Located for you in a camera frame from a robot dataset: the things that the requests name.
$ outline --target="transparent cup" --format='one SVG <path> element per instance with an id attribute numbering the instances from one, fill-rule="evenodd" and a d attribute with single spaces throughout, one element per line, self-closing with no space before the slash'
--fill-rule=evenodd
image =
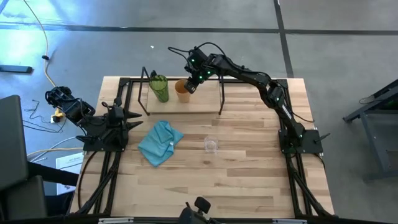
<path id="1" fill-rule="evenodd" d="M 205 150 L 206 152 L 217 154 L 218 139 L 214 136 L 207 136 L 205 138 Z"/>

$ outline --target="blue cloth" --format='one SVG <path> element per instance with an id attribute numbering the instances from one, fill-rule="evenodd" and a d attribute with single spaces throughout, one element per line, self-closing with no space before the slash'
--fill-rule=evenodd
<path id="1" fill-rule="evenodd" d="M 161 165 L 174 153 L 176 145 L 184 135 L 173 129 L 168 121 L 158 121 L 139 143 L 138 149 L 155 167 Z"/>

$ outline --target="gray floor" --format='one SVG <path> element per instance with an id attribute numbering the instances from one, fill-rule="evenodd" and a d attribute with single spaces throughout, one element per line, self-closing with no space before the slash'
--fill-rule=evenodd
<path id="1" fill-rule="evenodd" d="M 272 0 L 30 0 L 44 24 L 135 27 L 278 28 Z M 393 0 L 280 0 L 287 29 L 397 30 L 398 1 Z M 22 1 L 10 0 L 0 14 L 3 23 L 36 23 Z M 144 65 L 165 75 L 186 75 L 184 62 L 168 46 L 189 49 L 205 41 L 219 44 L 237 63 L 286 77 L 279 34 L 184 32 L 71 32 L 48 31 L 49 74 L 75 96 L 96 104 L 102 77 L 138 75 Z M 0 64 L 29 65 L 31 75 L 0 73 L 0 98 L 18 94 L 22 108 L 40 100 L 37 114 L 49 118 L 53 109 L 44 100 L 51 89 L 41 55 L 39 30 L 0 29 Z M 333 206 L 345 218 L 398 221 L 398 178 L 365 184 L 362 177 L 376 172 L 376 163 L 362 125 L 341 119 L 368 96 L 398 75 L 398 36 L 287 35 L 294 77 L 304 78 L 315 124 L 331 133 L 323 142 L 326 174 Z M 210 47 L 205 52 L 216 52 Z M 141 113 L 140 108 L 133 111 Z M 29 113 L 24 112 L 24 119 Z M 66 123 L 62 134 L 25 129 L 27 152 L 46 149 L 81 134 Z M 81 146 L 76 140 L 62 147 Z M 51 152 L 41 164 L 55 167 L 55 158 L 75 152 Z"/>

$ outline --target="paper cup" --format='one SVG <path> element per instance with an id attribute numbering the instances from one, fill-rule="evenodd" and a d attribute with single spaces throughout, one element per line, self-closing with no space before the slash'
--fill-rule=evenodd
<path id="1" fill-rule="evenodd" d="M 179 80 L 174 85 L 175 92 L 178 96 L 178 100 L 181 103 L 188 103 L 189 98 L 191 97 L 191 93 L 189 93 L 188 90 L 186 90 L 184 87 L 186 82 L 187 80 Z"/>

